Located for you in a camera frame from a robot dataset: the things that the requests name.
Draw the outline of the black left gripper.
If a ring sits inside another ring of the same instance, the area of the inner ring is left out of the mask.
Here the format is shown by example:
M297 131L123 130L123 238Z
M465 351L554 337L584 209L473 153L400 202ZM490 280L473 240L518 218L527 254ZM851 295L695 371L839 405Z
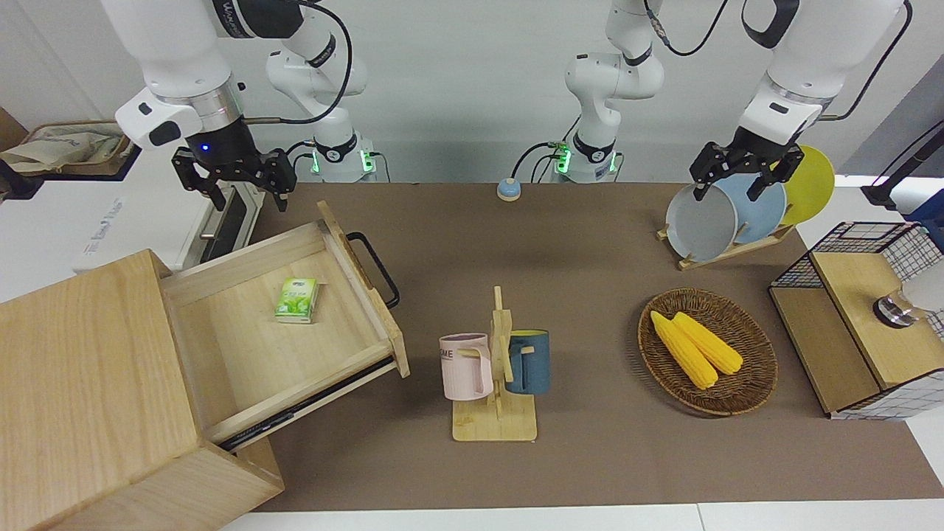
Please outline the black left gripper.
M748 128L737 127L728 147L708 142L692 162L695 201L702 201L715 182L731 175L729 166L742 164L749 156L757 159L757 177L746 192L750 201L757 201L766 188L773 184L788 182L805 158L796 142L781 145Z

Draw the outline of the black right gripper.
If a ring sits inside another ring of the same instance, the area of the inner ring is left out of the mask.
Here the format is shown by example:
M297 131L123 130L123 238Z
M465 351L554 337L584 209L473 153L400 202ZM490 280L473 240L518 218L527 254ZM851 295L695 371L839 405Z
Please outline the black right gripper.
M203 177L201 165L213 173L222 170L226 181L253 182L273 196L280 212L288 208L288 195L296 189L297 177L287 152L274 149L259 155L249 126L233 122L210 132L199 132L185 140L187 147L178 147L172 155L172 165L182 187L188 192L199 192L212 202L217 212L226 208L226 199L214 175Z

